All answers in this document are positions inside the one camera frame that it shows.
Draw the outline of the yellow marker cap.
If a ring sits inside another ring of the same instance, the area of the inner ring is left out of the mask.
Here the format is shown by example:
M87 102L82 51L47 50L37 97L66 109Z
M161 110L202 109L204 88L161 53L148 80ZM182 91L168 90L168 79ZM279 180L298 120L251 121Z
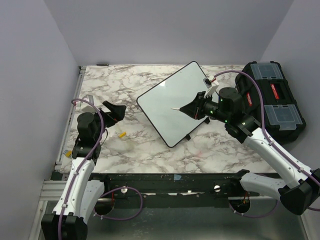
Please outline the yellow marker cap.
M121 134L119 135L119 137L120 137L120 138L123 138L124 136L126 136L126 134L127 134L126 132L123 132L123 133L121 133Z

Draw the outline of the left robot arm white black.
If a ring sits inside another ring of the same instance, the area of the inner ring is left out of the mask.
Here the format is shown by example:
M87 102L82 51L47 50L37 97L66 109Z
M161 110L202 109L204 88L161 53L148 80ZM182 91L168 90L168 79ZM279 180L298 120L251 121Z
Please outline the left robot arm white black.
M91 111L77 117L78 136L71 152L68 179L52 213L45 214L41 220L46 240L85 240L98 198L107 197L111 191L108 182L93 179L91 174L100 156L105 130L124 119L126 106L104 101L102 104L108 109L104 112L85 99L82 102L88 104Z

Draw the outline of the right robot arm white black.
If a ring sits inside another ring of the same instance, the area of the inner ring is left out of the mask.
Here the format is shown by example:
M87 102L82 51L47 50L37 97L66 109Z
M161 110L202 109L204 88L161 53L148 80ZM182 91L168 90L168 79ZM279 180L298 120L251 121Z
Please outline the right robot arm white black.
M242 101L235 88L224 87L217 102L202 91L178 110L194 120L209 117L224 123L230 136L255 151L280 176L272 178L241 170L230 183L234 195L262 194L280 201L291 213L302 215L320 196L320 170L312 170L289 154L258 120L243 112Z

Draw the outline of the small yellow grey block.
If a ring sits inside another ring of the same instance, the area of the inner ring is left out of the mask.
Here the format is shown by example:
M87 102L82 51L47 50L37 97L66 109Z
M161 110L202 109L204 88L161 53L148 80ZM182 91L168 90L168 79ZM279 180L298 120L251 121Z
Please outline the small yellow grey block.
M72 157L72 151L71 150L65 150L63 152L63 154L67 157L67 158L71 158Z

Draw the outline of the black toolbox clear lids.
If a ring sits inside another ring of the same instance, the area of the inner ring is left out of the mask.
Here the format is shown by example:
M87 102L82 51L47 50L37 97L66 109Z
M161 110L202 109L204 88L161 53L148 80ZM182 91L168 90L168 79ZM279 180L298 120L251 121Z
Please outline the black toolbox clear lids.
M306 128L289 83L278 62L250 62L242 71L258 85L264 105L264 126L279 144L297 140ZM256 87L244 75L235 77L235 87L243 98L243 110L261 121L261 102Z

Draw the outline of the white tablet whiteboard black frame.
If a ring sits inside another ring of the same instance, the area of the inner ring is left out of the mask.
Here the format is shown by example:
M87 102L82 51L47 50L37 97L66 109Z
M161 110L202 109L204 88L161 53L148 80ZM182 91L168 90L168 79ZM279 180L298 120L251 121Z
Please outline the white tablet whiteboard black frame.
M198 92L206 91L206 77L200 65L192 61L137 97L138 106L169 148L183 139L190 140L190 133L202 123L210 123L208 117L195 120L173 110L189 104Z

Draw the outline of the black mounting rail base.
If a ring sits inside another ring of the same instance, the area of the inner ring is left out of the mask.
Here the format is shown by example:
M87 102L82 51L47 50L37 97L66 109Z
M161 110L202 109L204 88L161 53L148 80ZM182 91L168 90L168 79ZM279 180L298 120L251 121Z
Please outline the black mounting rail base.
M226 208L229 201L244 196L258 197L237 182L238 173L92 173L94 180L105 180L104 193L95 207L99 213L134 208Z

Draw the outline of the aluminium frame extrusion left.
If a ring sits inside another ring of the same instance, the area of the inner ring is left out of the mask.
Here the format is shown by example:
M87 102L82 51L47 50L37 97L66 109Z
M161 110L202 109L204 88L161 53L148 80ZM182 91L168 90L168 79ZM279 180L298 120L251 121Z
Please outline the aluminium frame extrusion left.
M76 81L75 92L73 94L74 98L78 97L80 94L80 89L81 89L81 85L83 83L83 79L85 76L86 68L87 68L86 66L79 66L79 74L78 74L78 78ZM62 180L67 179L67 175L60 173L60 169L62 166L62 155L63 155L63 151L66 146L68 135L71 131L71 123L74 118L74 113L75 113L75 110L73 107L71 107L69 109L67 121L64 126L64 133L63 133L61 144L60 144L60 147L58 150L58 155L57 155L56 161L54 163L53 171L50 174L50 177L48 179L44 180L40 194L45 192L45 186L46 186L47 182L50 182L50 181L61 182ZM28 237L29 240L44 240L45 239L43 232L42 232L41 221L42 221L43 216L46 214L46 210L48 208L48 203L54 202L54 201L55 200L51 196L49 197L49 200L44 199L42 196L39 197L36 214L35 214L35 217L34 217L34 220L32 223L32 227L31 227L31 231L30 231L30 234Z

